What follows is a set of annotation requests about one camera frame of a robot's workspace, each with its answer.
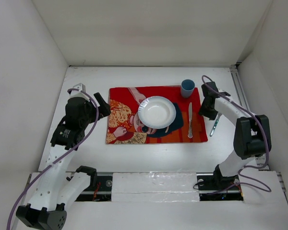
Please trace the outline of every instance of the white tabletop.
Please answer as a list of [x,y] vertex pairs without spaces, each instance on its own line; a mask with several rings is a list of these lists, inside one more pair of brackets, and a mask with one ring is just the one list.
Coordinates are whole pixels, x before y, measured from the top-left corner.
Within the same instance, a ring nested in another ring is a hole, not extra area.
[[[83,83],[86,92],[93,95],[100,92],[108,99],[113,87],[141,87],[158,85],[180,85],[184,79],[192,79],[200,92],[201,76],[212,78],[218,88],[230,93],[238,102],[235,85],[229,68],[196,67],[70,67],[60,92],[51,128],[39,166],[45,167],[50,148],[50,139],[59,121],[65,115],[69,98],[67,90]],[[221,117],[212,137],[209,133],[214,121],[205,119],[208,142],[169,143],[144,145],[107,145],[106,118],[101,119],[92,135],[79,147],[67,171],[74,172],[80,165],[94,167],[98,172],[212,172],[233,150],[234,126]]]

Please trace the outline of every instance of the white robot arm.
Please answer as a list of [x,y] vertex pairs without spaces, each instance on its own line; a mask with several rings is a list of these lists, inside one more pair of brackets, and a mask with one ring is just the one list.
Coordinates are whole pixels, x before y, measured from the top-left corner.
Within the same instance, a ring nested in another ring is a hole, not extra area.
[[218,91],[214,81],[202,85],[202,90],[205,99],[199,115],[214,120],[217,113],[222,113],[236,127],[234,150],[225,161],[216,166],[212,178],[202,182],[202,185],[210,184],[209,186],[215,190],[223,190],[234,183],[238,172],[254,157],[266,153],[262,132],[253,116],[262,126],[267,139],[268,151],[271,150],[269,120],[265,115],[249,114],[237,108],[237,105],[233,105],[233,100],[227,92]]
[[81,166],[73,178],[62,188],[65,172],[76,154],[77,146],[84,140],[84,131],[90,123],[110,115],[110,106],[99,93],[94,96],[98,110],[85,97],[85,86],[75,85],[65,106],[65,116],[58,124],[51,139],[51,148],[45,169],[52,165],[39,179],[35,193],[26,206],[19,206],[16,216],[28,227],[39,230],[61,230],[66,221],[66,210],[79,194],[97,183],[96,169]]

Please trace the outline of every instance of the white paper plate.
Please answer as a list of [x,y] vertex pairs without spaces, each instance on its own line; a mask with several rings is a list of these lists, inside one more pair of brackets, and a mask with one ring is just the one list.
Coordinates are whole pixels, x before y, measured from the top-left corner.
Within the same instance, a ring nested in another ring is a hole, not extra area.
[[138,115],[141,122],[149,128],[166,128],[173,123],[176,109],[165,97],[149,97],[140,104]]

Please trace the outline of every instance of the red placemat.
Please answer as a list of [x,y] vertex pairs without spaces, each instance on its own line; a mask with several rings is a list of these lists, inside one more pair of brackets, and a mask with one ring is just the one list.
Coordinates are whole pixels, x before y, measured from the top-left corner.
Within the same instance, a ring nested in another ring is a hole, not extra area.
[[[208,141],[204,119],[198,115],[201,107],[198,89],[185,99],[180,86],[151,86],[110,89],[111,115],[108,119],[107,144],[153,144]],[[162,96],[175,106],[176,118],[164,129],[146,128],[139,120],[139,104],[147,97]],[[188,138],[189,103],[192,102],[193,138]]]

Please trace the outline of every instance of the knife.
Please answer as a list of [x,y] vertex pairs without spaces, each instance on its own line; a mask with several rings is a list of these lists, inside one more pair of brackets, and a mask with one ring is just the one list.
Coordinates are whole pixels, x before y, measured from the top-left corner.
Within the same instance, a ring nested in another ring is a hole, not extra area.
[[217,115],[215,124],[213,125],[213,128],[212,128],[212,130],[211,130],[211,132],[210,132],[210,136],[211,136],[211,137],[212,137],[212,135],[213,135],[214,132],[215,132],[216,126],[217,126],[217,124],[219,123],[219,119],[220,119],[221,115],[222,115],[221,113],[219,113],[219,114]]
[[188,133],[188,138],[192,138],[192,102],[189,104],[189,133]]

